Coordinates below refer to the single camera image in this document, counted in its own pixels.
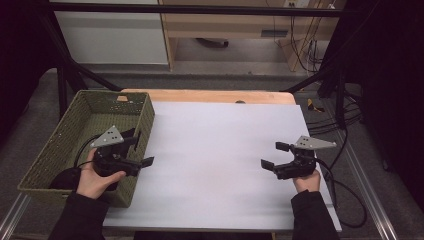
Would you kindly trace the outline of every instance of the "white wall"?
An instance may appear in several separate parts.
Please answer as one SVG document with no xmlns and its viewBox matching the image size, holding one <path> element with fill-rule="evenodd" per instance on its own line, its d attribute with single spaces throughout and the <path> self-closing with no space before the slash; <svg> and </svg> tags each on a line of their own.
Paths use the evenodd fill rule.
<svg viewBox="0 0 424 240">
<path fill-rule="evenodd" d="M 52 2 L 158 4 L 157 0 Z M 56 12 L 72 57 L 92 64 L 168 64 L 159 14 Z"/>
</svg>

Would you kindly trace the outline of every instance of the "wooden table edge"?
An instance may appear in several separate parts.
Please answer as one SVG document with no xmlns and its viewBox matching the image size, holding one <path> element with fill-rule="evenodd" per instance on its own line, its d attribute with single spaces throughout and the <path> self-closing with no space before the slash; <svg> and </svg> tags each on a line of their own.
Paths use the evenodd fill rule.
<svg viewBox="0 0 424 240">
<path fill-rule="evenodd" d="M 242 101 L 253 104 L 296 104 L 293 94 L 287 92 L 185 89 L 124 89 L 122 92 L 147 92 L 152 101 L 160 102 L 235 103 Z"/>
</svg>

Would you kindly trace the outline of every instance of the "black sleeve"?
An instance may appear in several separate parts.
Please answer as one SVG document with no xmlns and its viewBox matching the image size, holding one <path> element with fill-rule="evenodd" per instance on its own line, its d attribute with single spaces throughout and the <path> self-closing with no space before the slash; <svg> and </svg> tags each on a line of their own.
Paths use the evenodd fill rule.
<svg viewBox="0 0 424 240">
<path fill-rule="evenodd" d="M 294 214 L 293 239 L 339 239 L 320 192 L 308 190 L 291 200 Z"/>
<path fill-rule="evenodd" d="M 49 240 L 104 240 L 102 228 L 108 208 L 107 203 L 72 193 Z"/>
</svg>

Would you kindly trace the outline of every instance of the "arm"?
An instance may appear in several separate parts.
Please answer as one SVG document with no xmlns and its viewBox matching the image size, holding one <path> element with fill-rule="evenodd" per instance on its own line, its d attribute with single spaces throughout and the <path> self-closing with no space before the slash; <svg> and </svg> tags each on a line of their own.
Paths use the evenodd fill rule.
<svg viewBox="0 0 424 240">
<path fill-rule="evenodd" d="M 320 174 L 293 179 L 298 194 L 291 200 L 293 239 L 339 239 L 333 220 L 319 192 Z"/>
<path fill-rule="evenodd" d="M 87 161 L 91 161 L 96 149 L 90 151 Z M 65 208 L 57 221 L 49 239 L 104 239 L 103 221 L 109 204 L 97 200 L 112 183 L 118 182 L 125 172 L 117 172 L 109 177 L 100 177 L 89 162 L 81 169 L 81 177 L 76 193 L 66 200 Z"/>
</svg>

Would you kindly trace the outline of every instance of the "wooden cabinet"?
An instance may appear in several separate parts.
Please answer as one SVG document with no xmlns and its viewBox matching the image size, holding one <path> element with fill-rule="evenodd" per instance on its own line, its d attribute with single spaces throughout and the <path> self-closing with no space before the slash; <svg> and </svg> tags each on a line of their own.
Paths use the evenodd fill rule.
<svg viewBox="0 0 424 240">
<path fill-rule="evenodd" d="M 215 5 L 284 7 L 286 0 L 159 0 L 164 5 Z M 309 0 L 308 8 L 328 8 L 333 0 Z M 344 3 L 338 1 L 337 8 Z M 293 18 L 293 39 L 300 55 L 304 55 L 307 44 L 316 40 L 330 40 L 338 18 Z M 163 29 L 170 67 L 173 67 L 178 38 L 275 38 L 283 46 L 292 71 L 298 67 L 298 57 L 293 52 L 291 41 L 292 18 L 286 16 L 239 16 L 210 14 L 162 14 Z"/>
</svg>

